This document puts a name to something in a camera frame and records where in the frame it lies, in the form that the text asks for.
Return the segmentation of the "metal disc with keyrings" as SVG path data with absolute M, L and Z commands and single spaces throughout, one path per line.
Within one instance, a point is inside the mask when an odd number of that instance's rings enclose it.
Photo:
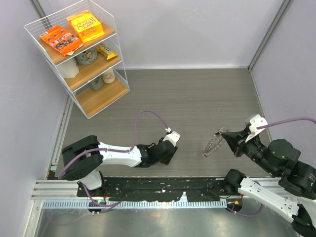
M 220 128 L 207 142 L 204 149 L 202 150 L 202 155 L 204 158 L 209 157 L 212 153 L 219 149 L 219 147 L 225 142 L 225 139 L 222 137 L 222 134 L 225 132 L 230 132 L 229 128 Z

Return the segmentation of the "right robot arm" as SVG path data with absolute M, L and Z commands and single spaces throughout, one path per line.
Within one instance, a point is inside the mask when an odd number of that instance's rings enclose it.
M 285 139 L 273 140 L 268 146 L 259 136 L 248 140 L 246 130 L 224 132 L 235 157 L 246 155 L 272 181 L 259 184 L 237 169 L 230 169 L 223 181 L 228 194 L 252 198 L 276 212 L 302 237 L 316 235 L 316 169 L 299 161 L 301 152 Z

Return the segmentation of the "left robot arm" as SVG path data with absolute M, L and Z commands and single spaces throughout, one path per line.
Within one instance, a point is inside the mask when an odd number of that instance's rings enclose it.
M 64 168 L 58 178 L 80 181 L 96 197 L 105 192 L 106 185 L 101 165 L 126 165 L 147 168 L 157 163 L 168 165 L 177 151 L 180 134 L 168 133 L 157 144 L 139 144 L 133 147 L 111 146 L 97 140 L 95 135 L 87 136 L 62 150 Z

